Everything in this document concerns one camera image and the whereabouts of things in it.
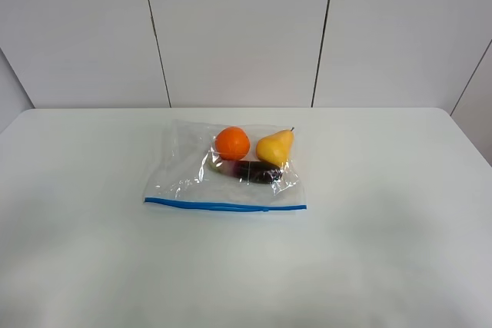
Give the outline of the clear zip bag blue seal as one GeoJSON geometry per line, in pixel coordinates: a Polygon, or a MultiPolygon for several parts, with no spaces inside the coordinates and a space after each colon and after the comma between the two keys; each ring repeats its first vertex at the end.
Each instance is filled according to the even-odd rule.
{"type": "MultiPolygon", "coordinates": [[[[290,161],[273,184],[248,183],[211,170],[208,161],[221,159],[214,142],[224,129],[220,124],[189,121],[167,126],[161,163],[148,180],[144,201],[185,210],[238,213],[306,209],[304,188],[290,161]]],[[[260,161],[253,151],[242,160],[260,161]]]]}

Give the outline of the orange fruit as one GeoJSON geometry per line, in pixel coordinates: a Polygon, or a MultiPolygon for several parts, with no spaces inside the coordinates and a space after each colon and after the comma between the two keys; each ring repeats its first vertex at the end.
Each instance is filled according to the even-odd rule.
{"type": "Polygon", "coordinates": [[[223,160],[239,161],[250,151],[250,140],[243,129],[228,127],[215,138],[215,149],[223,160]]]}

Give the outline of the purple eggplant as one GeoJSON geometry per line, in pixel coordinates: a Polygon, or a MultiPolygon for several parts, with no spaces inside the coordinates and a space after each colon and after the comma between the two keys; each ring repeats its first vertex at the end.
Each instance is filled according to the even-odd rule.
{"type": "Polygon", "coordinates": [[[216,173],[254,184],[273,184],[282,178],[282,170],[263,161],[209,160],[208,166],[216,173]]]}

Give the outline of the yellow pear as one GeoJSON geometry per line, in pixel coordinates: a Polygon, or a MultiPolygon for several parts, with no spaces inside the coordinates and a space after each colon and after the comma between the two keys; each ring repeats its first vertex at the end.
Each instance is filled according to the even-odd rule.
{"type": "Polygon", "coordinates": [[[284,168],[289,162],[294,143],[294,128],[263,137],[257,142],[255,153],[260,161],[284,168]]]}

